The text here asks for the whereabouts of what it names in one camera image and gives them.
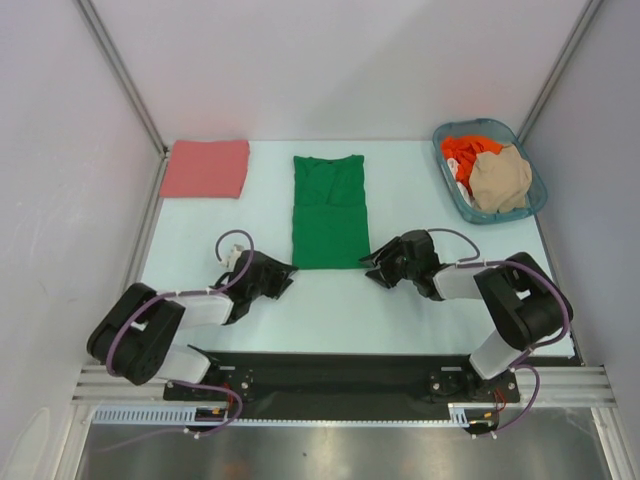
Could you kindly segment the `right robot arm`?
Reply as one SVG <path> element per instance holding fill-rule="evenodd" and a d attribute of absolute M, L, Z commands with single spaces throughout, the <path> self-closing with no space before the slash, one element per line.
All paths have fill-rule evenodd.
<path fill-rule="evenodd" d="M 480 250 L 455 263 L 439 259 L 432 235 L 412 230 L 359 259 L 366 276 L 385 289 L 411 282 L 432 301 L 480 300 L 494 331 L 468 358 L 463 393 L 484 401 L 497 389 L 497 376 L 515 368 L 535 350 L 567 336 L 573 309 L 561 290 L 526 252 L 505 260 L 482 261 Z"/>

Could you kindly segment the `green t shirt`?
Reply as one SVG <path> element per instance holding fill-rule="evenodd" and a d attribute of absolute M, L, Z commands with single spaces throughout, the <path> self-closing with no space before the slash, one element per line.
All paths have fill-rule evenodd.
<path fill-rule="evenodd" d="M 359 269 L 371 253 L 365 157 L 293 158 L 292 263 L 303 270 Z"/>

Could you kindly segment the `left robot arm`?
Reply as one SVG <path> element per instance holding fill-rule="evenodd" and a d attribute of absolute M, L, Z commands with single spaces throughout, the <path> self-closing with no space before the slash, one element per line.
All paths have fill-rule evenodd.
<path fill-rule="evenodd" d="M 199 399 L 214 397 L 221 387 L 220 374 L 210 368 L 214 361 L 193 346 L 177 344 L 176 334 L 237 323 L 255 300 L 279 299 L 298 271 L 240 245 L 221 264 L 223 275 L 200 291 L 160 294 L 141 282 L 130 285 L 90 334 L 87 353 L 133 385 L 178 380 Z"/>

